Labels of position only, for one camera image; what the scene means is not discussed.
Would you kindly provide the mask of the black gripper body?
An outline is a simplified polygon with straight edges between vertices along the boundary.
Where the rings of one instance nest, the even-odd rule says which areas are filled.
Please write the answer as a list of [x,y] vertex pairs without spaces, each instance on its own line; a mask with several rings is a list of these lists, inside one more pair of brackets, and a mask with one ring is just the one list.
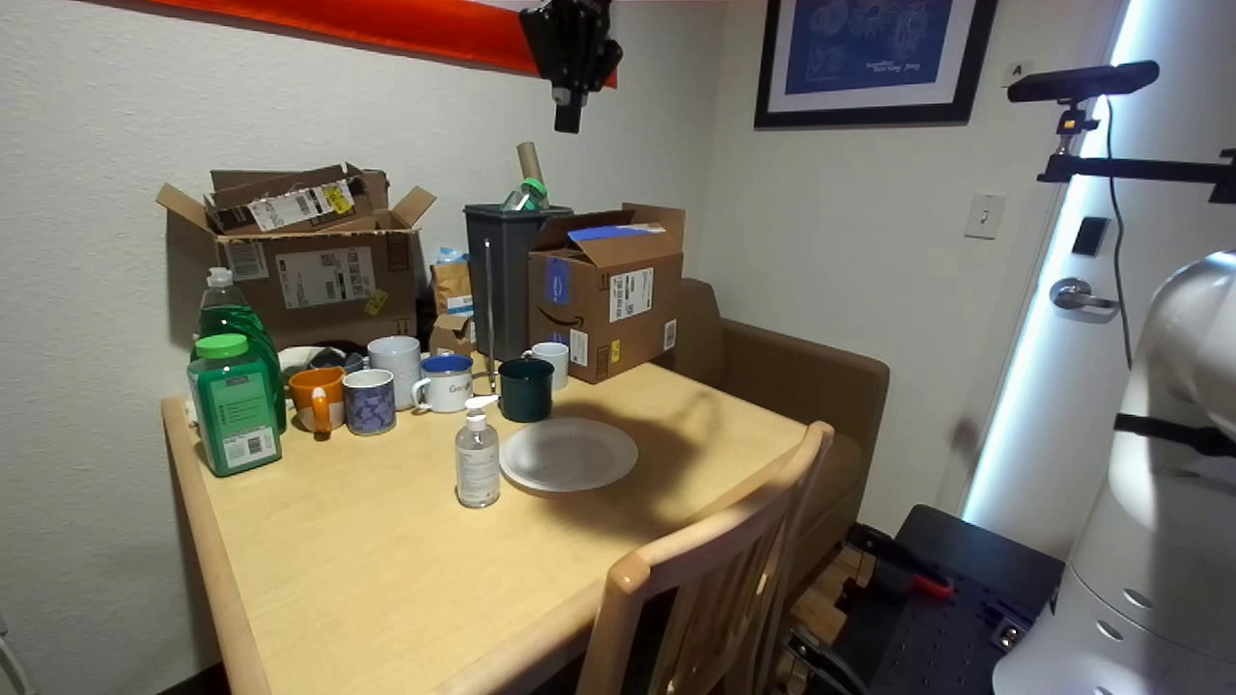
[[609,0],[545,0],[520,11],[536,74],[594,94],[616,80],[621,48],[609,36]]

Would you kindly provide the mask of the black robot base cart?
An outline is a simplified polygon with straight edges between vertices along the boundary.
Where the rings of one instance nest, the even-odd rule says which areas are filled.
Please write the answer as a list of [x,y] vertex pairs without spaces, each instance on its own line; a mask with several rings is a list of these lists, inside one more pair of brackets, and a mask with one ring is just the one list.
[[1060,578],[1056,558],[931,507],[895,534],[849,527],[783,636],[783,695],[994,695]]

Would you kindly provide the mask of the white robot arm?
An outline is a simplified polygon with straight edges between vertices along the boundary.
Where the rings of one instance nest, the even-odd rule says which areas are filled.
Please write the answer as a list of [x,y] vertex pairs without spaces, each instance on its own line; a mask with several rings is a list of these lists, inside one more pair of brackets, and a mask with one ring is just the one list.
[[753,117],[787,0],[621,3],[716,36],[621,144],[702,150],[694,273],[893,370],[865,519],[1060,558],[997,691],[1223,695],[1236,0],[997,0],[968,121],[818,128]]

